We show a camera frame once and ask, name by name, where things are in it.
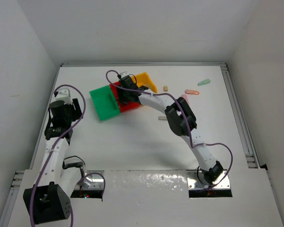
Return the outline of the pink marker pen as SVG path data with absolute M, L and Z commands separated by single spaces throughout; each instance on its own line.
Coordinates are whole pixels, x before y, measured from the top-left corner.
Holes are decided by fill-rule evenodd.
M 186 102 L 189 104 L 189 100 L 188 100 L 188 97 L 187 97 L 186 94 L 183 94 L 181 97 L 184 98 L 186 100 Z

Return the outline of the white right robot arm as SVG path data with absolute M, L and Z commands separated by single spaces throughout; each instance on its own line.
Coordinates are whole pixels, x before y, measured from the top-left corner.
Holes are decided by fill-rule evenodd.
M 156 94 L 146 86 L 138 87 L 129 75 L 117 77 L 121 102 L 126 104 L 132 101 L 165 114 L 171 131 L 188 144 L 199 163 L 204 180 L 212 185 L 222 174 L 223 167 L 202 140 L 197 130 L 196 117 L 187 101 L 182 97 L 176 99 L 168 93 Z

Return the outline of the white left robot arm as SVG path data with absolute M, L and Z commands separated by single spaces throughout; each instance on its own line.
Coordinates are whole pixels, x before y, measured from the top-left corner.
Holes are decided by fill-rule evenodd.
M 33 227 L 70 217 L 70 197 L 83 176 L 84 162 L 64 162 L 73 133 L 72 125 L 82 119 L 78 100 L 56 99 L 50 103 L 49 112 L 42 167 L 32 188 L 23 193 Z

